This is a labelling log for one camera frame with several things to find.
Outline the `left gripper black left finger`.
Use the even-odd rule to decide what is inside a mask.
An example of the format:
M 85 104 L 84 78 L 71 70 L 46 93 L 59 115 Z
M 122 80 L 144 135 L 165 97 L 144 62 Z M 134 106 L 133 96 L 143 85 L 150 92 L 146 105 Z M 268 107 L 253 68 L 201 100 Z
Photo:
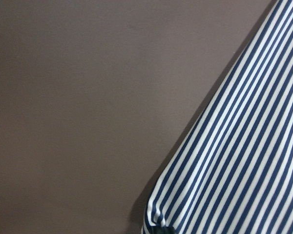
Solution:
M 149 233 L 150 234 L 163 234 L 163 228 L 160 226 L 151 226 Z

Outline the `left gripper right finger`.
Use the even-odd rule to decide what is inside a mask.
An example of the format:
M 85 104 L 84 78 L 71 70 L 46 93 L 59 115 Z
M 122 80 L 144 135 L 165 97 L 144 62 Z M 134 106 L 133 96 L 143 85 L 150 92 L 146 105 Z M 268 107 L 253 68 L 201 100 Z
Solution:
M 174 234 L 173 227 L 163 227 L 163 234 Z

